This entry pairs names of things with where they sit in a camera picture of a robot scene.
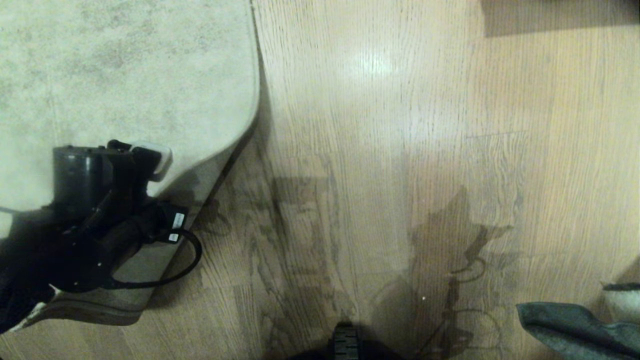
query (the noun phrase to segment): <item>dark object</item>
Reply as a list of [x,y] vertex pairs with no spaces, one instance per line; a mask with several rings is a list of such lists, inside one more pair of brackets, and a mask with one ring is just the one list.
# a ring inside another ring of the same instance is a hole
[[362,340],[358,329],[340,323],[326,348],[290,357],[289,360],[403,360],[379,341]]
[[522,327],[565,359],[640,359],[640,327],[605,324],[573,304],[532,302],[518,305]]
[[[54,288],[86,292],[167,284],[188,274],[202,256],[184,230],[187,209],[147,195],[163,153],[112,140],[108,147],[53,150],[54,200],[34,211],[10,211],[9,237],[0,243],[0,333],[24,319]],[[195,259],[162,281],[122,282],[113,274],[144,244],[191,242]]]

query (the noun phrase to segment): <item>gray cloth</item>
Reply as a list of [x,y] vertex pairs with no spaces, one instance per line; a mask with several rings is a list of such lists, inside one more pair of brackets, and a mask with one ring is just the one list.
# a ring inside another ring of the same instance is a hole
[[603,323],[574,304],[531,302],[517,306],[522,327],[567,360],[640,359],[640,326]]

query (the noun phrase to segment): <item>black cable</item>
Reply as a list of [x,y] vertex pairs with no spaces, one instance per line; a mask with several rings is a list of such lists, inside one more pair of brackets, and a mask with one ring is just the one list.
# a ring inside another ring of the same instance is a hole
[[182,230],[182,229],[173,229],[171,231],[169,231],[167,234],[178,234],[178,235],[182,235],[184,236],[184,238],[190,242],[193,245],[193,249],[195,250],[196,254],[195,257],[193,259],[193,262],[187,266],[183,271],[179,272],[178,274],[171,276],[167,279],[163,279],[163,280],[158,280],[158,281],[147,281],[147,282],[122,282],[122,281],[117,281],[114,278],[111,278],[111,280],[103,285],[102,287],[105,289],[145,289],[145,288],[155,288],[156,286],[162,286],[162,285],[166,285],[170,282],[176,281],[182,277],[184,277],[185,275],[187,275],[188,273],[190,273],[195,267],[196,265],[200,262],[200,259],[202,258],[202,244],[200,243],[200,240],[198,240],[198,237],[195,236],[193,233],[187,231],[187,230]]

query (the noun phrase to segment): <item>sticker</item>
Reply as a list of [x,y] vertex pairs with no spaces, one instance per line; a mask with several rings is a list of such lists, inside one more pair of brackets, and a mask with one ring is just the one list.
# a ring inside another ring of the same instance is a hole
[[182,213],[175,214],[175,218],[173,218],[173,229],[180,229],[182,227],[183,222],[184,222],[184,214]]
[[[184,214],[183,213],[176,213],[175,214],[175,218],[173,218],[173,227],[172,229],[181,229],[182,228],[182,224],[184,223]],[[178,238],[180,237],[180,235],[178,234],[169,234],[169,241],[172,242],[178,242]]]

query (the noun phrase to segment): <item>black wheel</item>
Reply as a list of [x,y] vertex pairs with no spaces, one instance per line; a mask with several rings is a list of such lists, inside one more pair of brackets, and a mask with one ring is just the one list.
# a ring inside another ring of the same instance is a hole
[[333,331],[333,358],[335,360],[363,360],[360,357],[358,329],[352,325],[338,325]]

